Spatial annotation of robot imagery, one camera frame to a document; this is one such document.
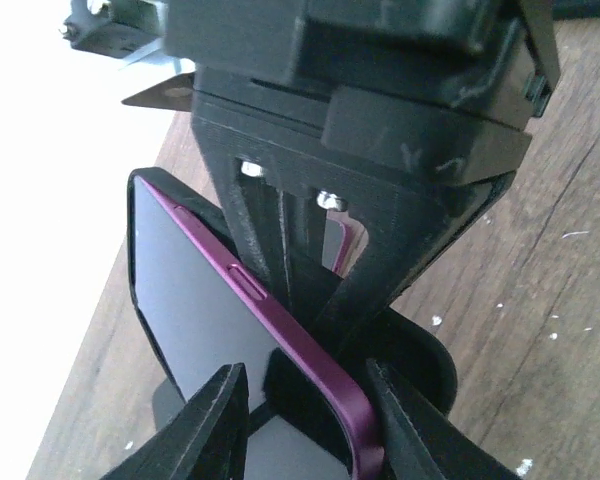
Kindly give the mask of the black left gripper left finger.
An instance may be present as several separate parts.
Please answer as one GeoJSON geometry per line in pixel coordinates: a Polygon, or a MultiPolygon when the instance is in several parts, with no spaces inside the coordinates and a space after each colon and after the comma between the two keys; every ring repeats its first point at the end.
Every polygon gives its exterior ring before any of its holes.
{"type": "Polygon", "coordinates": [[[224,365],[162,430],[106,479],[242,479],[249,432],[242,363],[224,365]]]}

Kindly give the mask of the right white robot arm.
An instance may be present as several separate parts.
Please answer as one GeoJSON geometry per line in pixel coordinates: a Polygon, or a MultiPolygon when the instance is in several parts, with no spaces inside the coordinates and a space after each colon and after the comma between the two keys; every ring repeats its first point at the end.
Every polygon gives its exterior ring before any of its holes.
{"type": "Polygon", "coordinates": [[[560,79],[548,1],[74,1],[72,48],[159,46],[242,261],[294,306],[328,211],[369,242],[310,322],[339,354],[511,186],[560,79]]]}

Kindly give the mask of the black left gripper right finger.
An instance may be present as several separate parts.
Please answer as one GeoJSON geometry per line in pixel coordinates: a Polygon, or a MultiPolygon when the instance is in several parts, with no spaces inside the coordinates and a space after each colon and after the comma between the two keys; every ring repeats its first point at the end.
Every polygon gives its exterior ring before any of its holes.
{"type": "Polygon", "coordinates": [[[394,479],[517,477],[462,434],[394,368],[369,359],[366,371],[394,479]]]}

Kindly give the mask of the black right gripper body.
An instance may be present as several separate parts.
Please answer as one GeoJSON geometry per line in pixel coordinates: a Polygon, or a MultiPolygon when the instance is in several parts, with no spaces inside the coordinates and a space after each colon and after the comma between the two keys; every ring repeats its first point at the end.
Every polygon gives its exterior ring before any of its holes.
{"type": "Polygon", "coordinates": [[[173,1],[195,87],[446,185],[519,168],[560,77],[548,1],[173,1]]]}

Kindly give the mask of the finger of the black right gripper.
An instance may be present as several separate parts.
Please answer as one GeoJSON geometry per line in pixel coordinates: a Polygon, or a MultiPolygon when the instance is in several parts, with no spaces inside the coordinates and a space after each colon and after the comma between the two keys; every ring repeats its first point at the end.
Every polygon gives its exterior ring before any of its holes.
{"type": "Polygon", "coordinates": [[[191,127],[242,262],[287,309],[292,308],[289,255],[280,227],[280,198],[265,181],[266,143],[239,130],[245,116],[196,92],[191,127]]]}
{"type": "Polygon", "coordinates": [[[269,183],[278,192],[278,231],[269,247],[269,274],[283,297],[299,301],[294,260],[319,241],[324,213],[299,206],[320,190],[347,203],[368,244],[309,327],[332,356],[352,349],[364,329],[404,292],[511,186],[512,171],[447,186],[356,161],[352,168],[285,150],[275,155],[269,183]]]}

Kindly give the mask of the phone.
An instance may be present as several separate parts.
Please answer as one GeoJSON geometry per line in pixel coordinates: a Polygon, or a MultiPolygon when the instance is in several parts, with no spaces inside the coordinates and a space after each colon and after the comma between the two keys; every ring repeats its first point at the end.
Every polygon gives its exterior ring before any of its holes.
{"type": "Polygon", "coordinates": [[[381,423],[343,368],[191,212],[162,170],[128,183],[129,283],[184,398],[221,366],[245,368],[248,479],[383,479],[381,423]]]}

